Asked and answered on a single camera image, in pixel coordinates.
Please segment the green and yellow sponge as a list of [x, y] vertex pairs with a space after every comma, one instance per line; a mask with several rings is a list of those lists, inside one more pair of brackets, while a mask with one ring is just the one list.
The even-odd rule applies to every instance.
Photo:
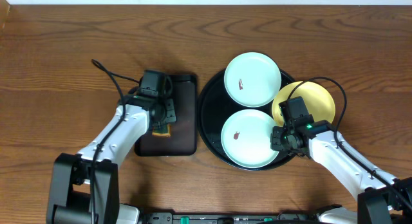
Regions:
[[154, 126], [152, 135], [157, 137], [171, 137], [171, 125], [161, 124], [159, 126]]

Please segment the pale green plate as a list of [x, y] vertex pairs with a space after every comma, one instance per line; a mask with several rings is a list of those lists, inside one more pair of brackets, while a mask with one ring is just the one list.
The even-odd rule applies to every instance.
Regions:
[[275, 120], [256, 109], [231, 115], [221, 130], [224, 152], [236, 165], [257, 169], [272, 163], [279, 152], [271, 149], [270, 135]]
[[245, 107], [267, 105], [275, 99], [282, 83], [278, 65], [257, 52], [234, 57], [225, 69], [223, 81], [229, 97]]

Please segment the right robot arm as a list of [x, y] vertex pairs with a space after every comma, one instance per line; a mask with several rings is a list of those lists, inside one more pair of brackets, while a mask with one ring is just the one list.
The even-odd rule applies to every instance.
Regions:
[[273, 127], [272, 150], [301, 154], [319, 163], [357, 202], [352, 212], [336, 206], [319, 212], [320, 223], [411, 223], [411, 179], [398, 179], [355, 150], [326, 120]]

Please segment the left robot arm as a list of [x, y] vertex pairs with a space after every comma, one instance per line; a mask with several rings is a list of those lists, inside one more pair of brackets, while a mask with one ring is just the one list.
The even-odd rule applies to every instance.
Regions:
[[102, 132], [77, 154], [53, 164], [47, 223], [138, 223], [140, 211], [122, 204], [118, 169], [135, 142], [176, 121], [171, 98], [126, 95]]

